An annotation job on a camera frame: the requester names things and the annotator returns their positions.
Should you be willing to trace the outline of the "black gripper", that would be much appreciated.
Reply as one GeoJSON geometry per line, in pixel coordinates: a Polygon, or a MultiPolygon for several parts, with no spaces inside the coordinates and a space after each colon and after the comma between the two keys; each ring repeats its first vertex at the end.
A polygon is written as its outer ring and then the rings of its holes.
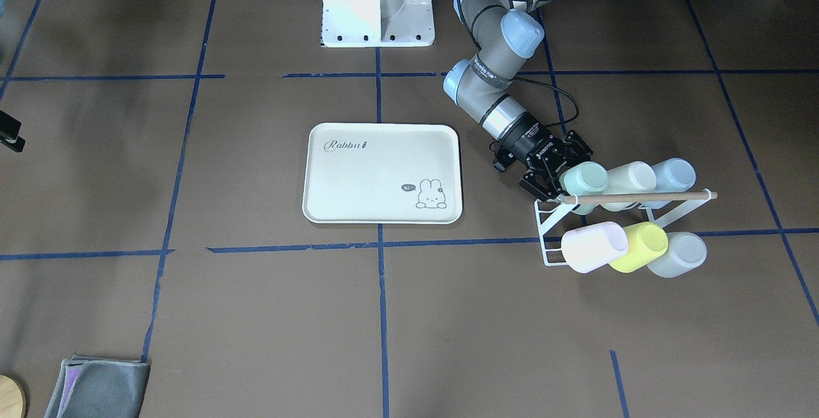
{"type": "Polygon", "coordinates": [[[497,143],[494,168],[502,173],[515,161],[521,161],[527,169],[520,186],[540,202],[568,196],[559,176],[564,169],[590,161],[594,154],[578,132],[570,130],[564,139],[556,138],[530,114],[522,114],[509,124],[497,143]]]}

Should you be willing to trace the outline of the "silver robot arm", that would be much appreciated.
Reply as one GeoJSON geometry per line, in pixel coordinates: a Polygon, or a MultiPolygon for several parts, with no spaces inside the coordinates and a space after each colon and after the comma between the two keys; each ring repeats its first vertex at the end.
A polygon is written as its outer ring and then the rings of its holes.
{"type": "Polygon", "coordinates": [[[558,0],[454,0],[477,52],[454,65],[443,83],[447,96],[497,142],[495,169],[504,172],[521,162],[527,170],[520,184],[539,201],[570,195],[566,173],[592,156],[576,132],[556,138],[550,125],[541,124],[508,92],[545,37],[532,12],[553,1],[558,0]]]}

